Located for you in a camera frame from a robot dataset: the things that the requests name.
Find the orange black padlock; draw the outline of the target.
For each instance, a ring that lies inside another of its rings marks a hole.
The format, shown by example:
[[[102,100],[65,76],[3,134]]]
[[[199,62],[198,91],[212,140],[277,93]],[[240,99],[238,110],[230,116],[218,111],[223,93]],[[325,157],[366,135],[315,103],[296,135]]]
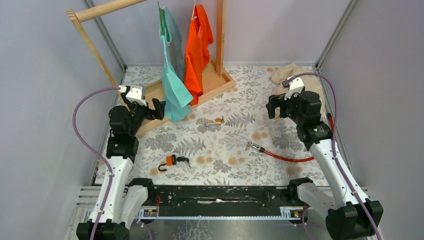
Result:
[[[175,166],[177,164],[177,156],[175,154],[169,155],[165,159],[165,163],[161,163],[158,166],[159,172],[166,172],[168,170],[168,167]]]

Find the black key bunch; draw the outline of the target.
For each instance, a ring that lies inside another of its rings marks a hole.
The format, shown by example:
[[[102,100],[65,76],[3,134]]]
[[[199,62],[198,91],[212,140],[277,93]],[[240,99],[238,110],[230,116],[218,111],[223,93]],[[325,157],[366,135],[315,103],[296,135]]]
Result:
[[[176,158],[176,161],[181,162],[181,163],[185,163],[185,164],[188,165],[189,168],[191,168],[190,160],[187,157],[179,156],[179,157]]]

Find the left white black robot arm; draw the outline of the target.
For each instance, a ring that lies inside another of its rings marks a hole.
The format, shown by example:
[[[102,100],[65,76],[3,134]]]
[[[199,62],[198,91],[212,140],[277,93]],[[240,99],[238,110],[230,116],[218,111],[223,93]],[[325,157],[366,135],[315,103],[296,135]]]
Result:
[[[77,225],[79,240],[128,240],[131,225],[142,205],[155,200],[153,181],[149,178],[134,178],[126,189],[126,182],[133,168],[139,140],[136,133],[145,120],[162,120],[165,116],[165,101],[152,99],[154,108],[144,103],[143,96],[129,99],[121,93],[125,105],[110,109],[109,138],[106,154],[92,147],[106,165],[107,171],[100,193],[86,222]]]

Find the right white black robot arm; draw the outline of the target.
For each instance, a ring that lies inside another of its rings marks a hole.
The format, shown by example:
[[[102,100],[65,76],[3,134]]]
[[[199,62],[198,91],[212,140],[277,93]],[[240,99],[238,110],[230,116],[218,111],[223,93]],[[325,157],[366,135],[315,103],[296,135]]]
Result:
[[[378,225],[384,209],[378,200],[370,200],[343,161],[331,128],[321,120],[319,94],[303,90],[290,97],[271,95],[265,106],[270,119],[279,108],[281,118],[290,118],[296,124],[299,140],[319,164],[332,192],[329,196],[310,180],[296,179],[288,185],[291,189],[286,193],[287,201],[293,206],[305,203],[313,208],[324,218],[334,240],[380,239]]]

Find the brass padlock with key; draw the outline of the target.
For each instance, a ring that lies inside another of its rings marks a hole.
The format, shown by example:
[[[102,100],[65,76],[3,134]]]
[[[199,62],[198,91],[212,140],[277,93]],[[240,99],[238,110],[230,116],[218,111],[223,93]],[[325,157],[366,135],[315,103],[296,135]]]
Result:
[[[215,128],[215,127],[221,126],[224,123],[225,123],[225,119],[224,117],[221,117],[221,118],[216,118],[215,121],[213,122],[206,122],[205,126],[207,128]]]

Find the teal shirt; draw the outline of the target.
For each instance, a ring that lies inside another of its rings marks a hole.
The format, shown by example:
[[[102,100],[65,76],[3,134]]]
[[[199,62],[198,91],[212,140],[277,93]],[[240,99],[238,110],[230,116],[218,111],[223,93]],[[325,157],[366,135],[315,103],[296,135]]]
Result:
[[[182,52],[182,36],[177,22],[166,6],[165,35],[159,39],[163,52],[162,87],[164,91],[165,116],[173,122],[183,120],[189,113],[189,103],[193,99],[183,83],[185,60]]]

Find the floral patterned mat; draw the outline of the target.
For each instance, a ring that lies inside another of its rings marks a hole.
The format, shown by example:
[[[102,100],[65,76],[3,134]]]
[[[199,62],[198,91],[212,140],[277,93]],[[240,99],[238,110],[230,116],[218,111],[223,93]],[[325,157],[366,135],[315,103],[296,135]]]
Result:
[[[290,119],[269,119],[268,96],[275,88],[276,66],[228,66],[235,87],[195,107],[178,122],[163,123],[139,139],[128,179],[150,178],[157,185],[283,186],[308,177],[318,186],[327,180],[296,133]],[[205,123],[224,117],[215,128]],[[166,157],[186,157],[166,172]]]

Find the orange shirt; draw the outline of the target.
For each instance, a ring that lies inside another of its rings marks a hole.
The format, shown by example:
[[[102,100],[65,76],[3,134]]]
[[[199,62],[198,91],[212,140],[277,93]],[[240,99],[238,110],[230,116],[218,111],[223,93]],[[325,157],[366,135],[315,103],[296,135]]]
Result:
[[[204,94],[203,70],[210,61],[209,45],[214,42],[208,15],[203,5],[196,6],[198,20],[201,23],[200,35],[196,35],[196,29],[190,20],[188,38],[184,56],[184,79],[183,83],[193,99],[190,105],[199,103],[199,98]]]

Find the green clothes hanger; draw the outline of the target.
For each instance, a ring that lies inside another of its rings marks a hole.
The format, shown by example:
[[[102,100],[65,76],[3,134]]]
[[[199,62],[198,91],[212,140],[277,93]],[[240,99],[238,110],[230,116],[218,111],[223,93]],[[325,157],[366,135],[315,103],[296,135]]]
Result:
[[[161,8],[159,1],[157,1],[158,11],[159,11],[159,34],[164,36],[166,34],[166,20],[165,20],[165,11]]]

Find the white pink clothes hanger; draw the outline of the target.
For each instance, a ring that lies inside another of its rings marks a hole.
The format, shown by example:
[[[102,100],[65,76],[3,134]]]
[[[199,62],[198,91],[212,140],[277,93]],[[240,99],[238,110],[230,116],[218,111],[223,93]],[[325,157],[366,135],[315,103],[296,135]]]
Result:
[[[200,21],[198,20],[196,0],[193,0],[193,10],[192,10],[191,20],[194,24],[194,28],[196,30],[196,35],[199,36],[200,33],[201,33],[201,30],[202,30],[202,25],[201,25]]]

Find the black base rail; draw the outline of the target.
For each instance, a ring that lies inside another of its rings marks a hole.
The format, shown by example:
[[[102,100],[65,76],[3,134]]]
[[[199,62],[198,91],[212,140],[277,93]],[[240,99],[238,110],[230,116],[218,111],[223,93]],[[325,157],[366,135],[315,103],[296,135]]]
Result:
[[[136,218],[296,218],[305,206],[284,186],[157,185]]]

